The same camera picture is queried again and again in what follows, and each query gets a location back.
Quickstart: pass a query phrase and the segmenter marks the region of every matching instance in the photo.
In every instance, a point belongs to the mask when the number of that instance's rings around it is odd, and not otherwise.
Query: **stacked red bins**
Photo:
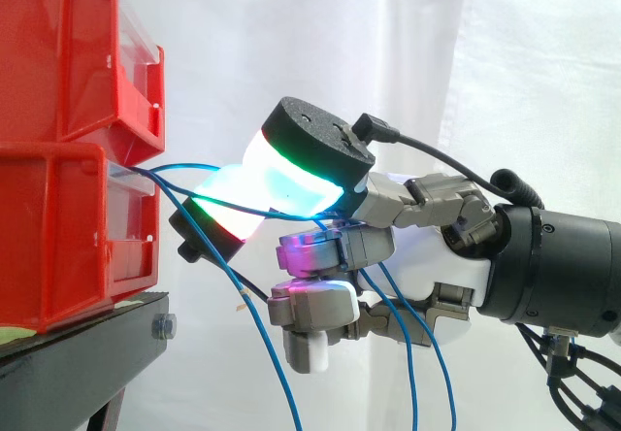
[[[0,0],[0,327],[45,332],[157,282],[163,52],[120,0]]]

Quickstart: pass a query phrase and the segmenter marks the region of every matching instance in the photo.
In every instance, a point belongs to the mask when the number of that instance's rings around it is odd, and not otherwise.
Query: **black cable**
[[[539,365],[541,365],[541,367],[543,369],[545,369],[545,359],[543,358],[543,355],[541,354],[541,352],[539,351],[539,349],[537,348],[537,346],[533,342],[533,339],[528,337],[522,331],[520,331],[520,334],[522,335],[522,338],[524,338],[524,342],[526,342],[526,345],[528,346],[528,348],[531,350],[531,352],[533,353],[533,355],[535,356],[535,358],[539,362]]]
[[[520,330],[521,333],[526,334],[528,337],[533,339],[538,344],[540,344],[540,345],[543,344],[543,338],[541,336],[537,335],[535,333],[535,331],[533,331],[533,329],[531,329],[527,325],[525,325],[525,324],[523,324],[521,322],[516,322],[515,323],[515,327],[517,327]]]
[[[491,182],[489,182],[461,162],[450,157],[448,154],[412,137],[399,134],[397,143],[418,149],[419,151],[423,151],[430,156],[435,157],[476,183],[481,188],[484,188],[485,190],[494,193],[501,198],[505,198],[508,202],[513,203],[514,205],[536,207],[541,209],[544,208],[543,202],[535,190],[509,169],[500,169],[496,171],[492,175]]]
[[[621,365],[615,363],[611,359],[587,349],[584,350],[584,358],[606,367],[608,370],[621,377]]]
[[[539,349],[537,348],[537,346],[533,342],[533,339],[531,339],[525,332],[522,332],[521,329],[520,329],[520,334],[522,335],[522,338],[524,339],[524,342],[526,342],[526,345],[528,346],[528,348],[531,350],[531,352],[533,353],[533,355],[535,356],[535,358],[539,362],[539,365],[541,365],[541,368],[543,368],[545,370],[545,364],[546,364],[545,359],[543,358],[543,354],[539,351]],[[582,402],[580,399],[578,399],[577,396],[568,388],[568,386],[564,382],[559,381],[558,387],[580,409],[580,411],[583,414],[591,414],[592,413],[592,409],[589,406],[587,406],[586,404],[584,404],[584,402]]]
[[[240,282],[245,285],[245,287],[250,290],[252,293],[254,293],[257,297],[259,297],[264,303],[268,303],[268,295],[261,290],[259,287],[257,287],[254,283],[252,283],[251,281],[249,281],[248,279],[246,279],[244,276],[242,276],[240,273],[238,273],[236,270],[234,270],[233,268],[231,268],[231,271],[233,271],[233,274],[235,274],[235,276],[237,276],[237,279],[240,280]]]
[[[603,387],[601,387],[599,384],[593,381],[586,373],[584,373],[582,370],[580,370],[577,367],[575,368],[575,375],[578,376],[581,380],[583,380],[586,385],[588,385],[593,390],[595,390],[598,395],[600,395],[605,390]]]
[[[570,409],[570,407],[565,403],[565,400],[563,400],[563,397],[561,397],[558,387],[550,385],[549,388],[550,396],[552,397],[554,405],[556,405],[556,408],[559,409],[559,412],[563,414],[569,423],[571,423],[579,431],[593,431],[593,428],[583,423],[578,415],[572,412],[572,409]]]

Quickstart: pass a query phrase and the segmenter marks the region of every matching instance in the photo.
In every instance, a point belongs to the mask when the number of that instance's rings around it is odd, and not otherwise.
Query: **transparent bin front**
[[[120,62],[127,80],[149,100],[147,70],[149,65],[159,64],[159,50],[126,0],[118,2],[118,32]]]
[[[108,162],[108,240],[152,241],[145,228],[145,199],[155,194],[155,184],[122,166]]]

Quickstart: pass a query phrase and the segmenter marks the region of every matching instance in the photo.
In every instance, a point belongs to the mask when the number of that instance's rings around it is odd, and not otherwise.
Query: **blue cable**
[[[434,333],[429,328],[429,326],[424,321],[424,319],[420,317],[420,315],[416,312],[416,310],[409,304],[408,300],[406,300],[406,297],[404,297],[404,294],[401,292],[401,290],[395,283],[395,280],[392,279],[392,276],[390,276],[390,273],[388,272],[388,268],[386,268],[386,265],[380,262],[378,263],[378,266],[381,269],[382,273],[384,273],[384,276],[388,279],[388,282],[390,283],[390,286],[392,287],[392,289],[395,291],[395,294],[397,295],[397,297],[399,297],[399,301],[401,301],[401,303],[405,305],[405,307],[408,309],[411,315],[416,318],[418,323],[422,326],[422,328],[425,330],[425,332],[429,336],[429,339],[431,339],[431,343],[434,346],[434,350],[436,351],[436,356],[438,357],[438,361],[440,362],[440,366],[442,368],[442,373],[444,374],[444,381],[446,382],[446,392],[448,393],[448,403],[450,405],[450,416],[451,416],[452,423],[453,423],[450,429],[451,431],[455,431],[457,429],[457,412],[455,411],[455,398],[453,397],[453,386],[450,382],[450,376],[448,375],[448,369],[446,368],[446,363],[444,363],[444,358],[442,357],[440,346],[438,345],[438,342],[436,341],[436,336],[434,336]]]
[[[321,222],[318,219],[313,219],[312,220],[315,224],[317,224],[317,226],[321,229],[321,230],[328,230],[328,227],[326,227],[326,224],[324,224],[323,222]]]
[[[401,327],[401,330],[404,333],[404,338],[406,339],[406,350],[408,351],[409,386],[411,389],[411,408],[412,408],[412,413],[413,413],[413,424],[411,426],[411,429],[413,431],[416,431],[418,429],[418,400],[416,398],[416,381],[414,379],[414,360],[411,354],[411,338],[409,336],[408,328],[406,327],[406,324],[403,318],[401,317],[401,315],[399,315],[399,312],[397,311],[393,303],[390,301],[390,299],[386,296],[386,294],[382,292],[381,289],[376,285],[376,283],[371,280],[371,278],[369,277],[369,275],[364,269],[360,269],[359,271],[362,277],[365,278],[365,281],[367,282],[367,284],[371,286],[371,288],[377,293],[377,295],[381,297],[381,300],[386,304],[386,306],[388,306],[388,308],[390,309],[394,317],[397,319],[397,322],[399,323],[399,326]]]
[[[148,171],[146,169],[141,169],[140,167],[131,167],[130,169],[132,171],[134,171],[134,172],[137,172],[138,174],[140,174],[142,176],[149,177],[150,179],[152,177],[156,177],[167,188],[170,188],[171,190],[174,190],[177,193],[180,193],[182,195],[189,196],[190,198],[195,198],[195,199],[209,201],[209,202],[214,203],[216,205],[224,206],[226,208],[231,208],[233,210],[240,211],[242,213],[248,213],[250,215],[263,216],[263,217],[270,218],[270,219],[291,220],[291,221],[298,221],[298,222],[307,222],[307,221],[316,220],[316,219],[332,219],[333,218],[332,216],[328,216],[328,215],[327,216],[326,215],[312,215],[310,217],[304,217],[304,216],[301,216],[301,215],[295,215],[294,216],[294,215],[287,215],[285,213],[253,210],[252,208],[247,208],[246,206],[236,205],[235,203],[229,203],[228,201],[218,200],[217,198],[211,198],[211,196],[201,195],[199,193],[195,193],[193,191],[190,191],[190,190],[188,190],[186,188],[181,188],[180,186],[176,186],[175,184],[168,182],[166,179],[164,179],[163,177],[159,176],[158,174],[155,174],[154,172]]]
[[[270,354],[270,358],[272,359],[272,363],[274,364],[274,368],[278,374],[278,379],[280,380],[280,384],[282,385],[282,389],[284,390],[284,394],[286,395],[287,402],[289,403],[289,409],[291,410],[291,415],[293,417],[293,422],[295,423],[296,431],[302,431],[302,422],[300,420],[300,415],[298,414],[298,408],[295,405],[295,400],[293,398],[293,393],[291,392],[291,387],[289,386],[289,382],[287,381],[286,376],[284,375],[284,371],[282,370],[282,366],[280,365],[280,361],[278,360],[278,356],[276,351],[274,350],[274,346],[272,345],[272,341],[270,341],[270,337],[268,332],[263,325],[263,321],[261,321],[261,316],[256,311],[256,307],[250,300],[250,297],[244,292],[244,286],[240,282],[240,280],[235,276],[235,273],[231,270],[227,262],[224,260],[222,255],[219,253],[217,248],[213,245],[212,241],[205,235],[205,232],[199,227],[194,218],[190,215],[186,208],[180,203],[180,201],[175,197],[173,192],[166,186],[164,181],[160,179],[156,174],[153,174],[150,171],[137,170],[138,168],[130,168],[135,170],[141,175],[149,177],[152,181],[154,181],[162,191],[168,196],[168,198],[173,202],[173,204],[177,207],[177,209],[181,212],[183,217],[187,220],[187,222],[192,226],[192,228],[199,235],[203,243],[207,246],[208,249],[212,252],[212,255],[217,260],[220,268],[224,270],[226,275],[229,277],[235,288],[237,288],[240,292],[240,295],[244,299],[245,304],[248,306],[250,313],[252,314],[252,318],[254,319],[254,323],[256,324],[259,333],[261,334],[261,338],[265,344],[265,347]]]
[[[220,168],[212,166],[211,164],[199,164],[196,162],[177,162],[174,164],[163,164],[161,166],[153,167],[149,169],[151,172],[168,171],[170,169],[202,169],[204,171],[219,171]]]

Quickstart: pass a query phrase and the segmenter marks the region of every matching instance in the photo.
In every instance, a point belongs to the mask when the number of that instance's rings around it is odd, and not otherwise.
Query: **black cylinder lid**
[[[261,127],[281,155],[311,174],[352,189],[376,163],[344,120],[296,98],[280,100]]]

